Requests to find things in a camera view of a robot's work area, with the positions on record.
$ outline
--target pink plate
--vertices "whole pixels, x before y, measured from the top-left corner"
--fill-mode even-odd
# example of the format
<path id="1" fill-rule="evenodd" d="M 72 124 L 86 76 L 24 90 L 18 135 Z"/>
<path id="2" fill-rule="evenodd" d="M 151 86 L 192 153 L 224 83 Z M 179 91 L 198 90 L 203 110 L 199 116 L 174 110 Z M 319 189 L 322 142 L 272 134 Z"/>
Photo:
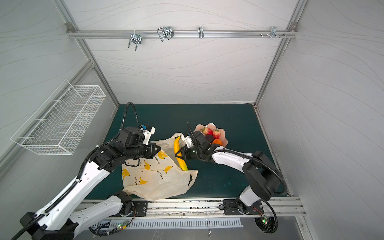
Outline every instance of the pink plate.
<path id="1" fill-rule="evenodd" d="M 213 124 L 213 123 L 210 123 L 208 125 L 201 125 L 201 124 L 198 124 L 195 128 L 195 131 L 201 131 L 204 127 L 207 127 L 209 129 L 211 129 L 212 131 L 216 129 L 216 126 Z M 220 137 L 219 137 L 219 140 L 223 143 L 223 147 L 225 147 L 227 144 L 228 144 L 228 140 L 225 139 L 225 131 L 224 129 L 222 128 L 218 128 L 217 130 L 220 131 Z"/>

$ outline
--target aluminum rail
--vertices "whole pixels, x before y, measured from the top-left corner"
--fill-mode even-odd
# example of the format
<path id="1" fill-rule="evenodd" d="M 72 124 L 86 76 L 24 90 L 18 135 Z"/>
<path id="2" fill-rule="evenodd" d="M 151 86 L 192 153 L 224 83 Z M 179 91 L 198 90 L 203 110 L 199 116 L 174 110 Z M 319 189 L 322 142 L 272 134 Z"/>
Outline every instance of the aluminum rail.
<path id="1" fill-rule="evenodd" d="M 254 217 L 255 215 L 225 215 L 218 206 L 223 199 L 235 198 L 187 198 L 163 199 L 148 202 L 147 215 L 140 218 L 207 218 L 209 217 Z M 83 200 L 76 211 L 98 204 L 103 200 Z M 306 216 L 299 197 L 272 197 L 268 203 L 273 207 L 277 216 Z M 264 213 L 273 216 L 271 209 L 262 203 Z"/>
<path id="2" fill-rule="evenodd" d="M 287 25 L 287 30 L 292 30 L 292 29 L 296 30 L 298 21 L 300 19 L 301 13 L 303 12 L 304 6 L 306 3 L 307 3 L 307 0 L 298 0 L 297 1 L 296 7 L 292 13 L 292 16 L 291 16 L 291 19 L 290 19 L 288 25 Z M 281 57 L 283 56 L 285 49 L 287 48 L 289 40 L 290 40 L 290 38 L 282 39 L 280 41 L 280 44 L 277 47 L 275 56 L 273 57 L 271 66 L 269 67 L 268 72 L 267 72 L 265 79 L 263 81 L 263 84 L 260 88 L 260 91 L 257 94 L 257 98 L 255 100 L 254 106 L 256 106 L 256 107 L 259 106 L 259 104 L 262 100 L 263 94 L 264 94 L 264 92 L 268 86 L 268 83 L 271 80 L 278 63 L 280 62 Z"/>
<path id="3" fill-rule="evenodd" d="M 173 31 L 173 38 L 199 38 L 198 30 Z M 95 39 L 95 38 L 130 38 L 134 31 L 74 31 L 68 32 L 69 38 Z M 135 31 L 143 39 L 160 38 L 157 31 Z M 204 30 L 204 38 L 270 38 L 270 30 Z M 276 30 L 275 38 L 296 38 L 296 31 Z"/>

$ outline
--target orange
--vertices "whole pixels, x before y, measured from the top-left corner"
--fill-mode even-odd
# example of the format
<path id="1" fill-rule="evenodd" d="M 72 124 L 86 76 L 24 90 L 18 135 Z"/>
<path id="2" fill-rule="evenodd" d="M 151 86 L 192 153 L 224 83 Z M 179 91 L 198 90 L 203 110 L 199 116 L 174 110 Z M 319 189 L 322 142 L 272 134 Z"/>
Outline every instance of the orange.
<path id="1" fill-rule="evenodd" d="M 223 145 L 223 143 L 219 139 L 215 139 L 212 144 L 219 144 L 220 146 Z"/>

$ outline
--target mounting plate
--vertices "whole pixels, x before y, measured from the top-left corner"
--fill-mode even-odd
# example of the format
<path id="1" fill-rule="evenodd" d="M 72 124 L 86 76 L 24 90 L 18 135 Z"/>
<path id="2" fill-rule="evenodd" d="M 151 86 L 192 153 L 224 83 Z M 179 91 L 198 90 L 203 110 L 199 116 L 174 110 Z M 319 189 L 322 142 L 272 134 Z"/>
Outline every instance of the mounting plate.
<path id="1" fill-rule="evenodd" d="M 225 215 L 243 215 L 237 210 L 237 205 L 235 200 L 236 199 L 223 200 Z M 259 210 L 261 213 L 264 213 L 261 201 L 257 201 L 250 207 L 250 212 L 247 215 L 260 215 L 260 213 L 257 210 L 253 209 L 253 207 Z"/>
<path id="2" fill-rule="evenodd" d="M 145 217 L 147 215 L 148 201 L 132 201 L 134 208 L 136 208 L 135 217 Z M 131 212 L 127 217 L 133 217 L 135 213 Z M 112 215 L 110 217 L 121 217 L 120 214 Z"/>

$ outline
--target metal hook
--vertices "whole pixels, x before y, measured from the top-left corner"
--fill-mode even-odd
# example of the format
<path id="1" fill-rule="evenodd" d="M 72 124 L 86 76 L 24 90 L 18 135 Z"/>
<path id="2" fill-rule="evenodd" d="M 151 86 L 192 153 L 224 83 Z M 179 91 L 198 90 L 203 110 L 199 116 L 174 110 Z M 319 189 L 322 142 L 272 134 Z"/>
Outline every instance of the metal hook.
<path id="1" fill-rule="evenodd" d="M 136 31 L 134 31 L 133 34 L 131 34 L 131 38 L 129 39 L 128 48 L 131 45 L 131 43 L 134 43 L 136 44 L 135 46 L 135 51 L 136 51 L 138 45 L 141 44 L 141 40 L 142 40 L 141 36 L 139 34 L 136 34 Z"/>
<path id="2" fill-rule="evenodd" d="M 203 27 L 199 27 L 198 28 L 198 32 L 199 32 L 199 38 L 201 39 L 201 38 L 203 38 L 204 37 L 204 29 L 203 29 Z"/>
<path id="3" fill-rule="evenodd" d="M 281 37 L 281 35 L 277 35 L 277 34 L 276 34 L 276 27 L 275 27 L 275 26 L 272 27 L 272 29 L 271 29 L 271 33 L 268 34 L 268 36 L 269 36 L 270 38 L 274 38 L 275 36 L 278 37 L 278 38 Z"/>
<path id="4" fill-rule="evenodd" d="M 157 29 L 157 34 L 159 35 L 160 37 L 160 40 L 163 42 L 164 39 L 167 37 L 168 40 L 170 40 L 174 35 L 175 33 L 173 32 L 173 29 L 171 26 L 164 26 L 164 27 L 160 27 Z"/>

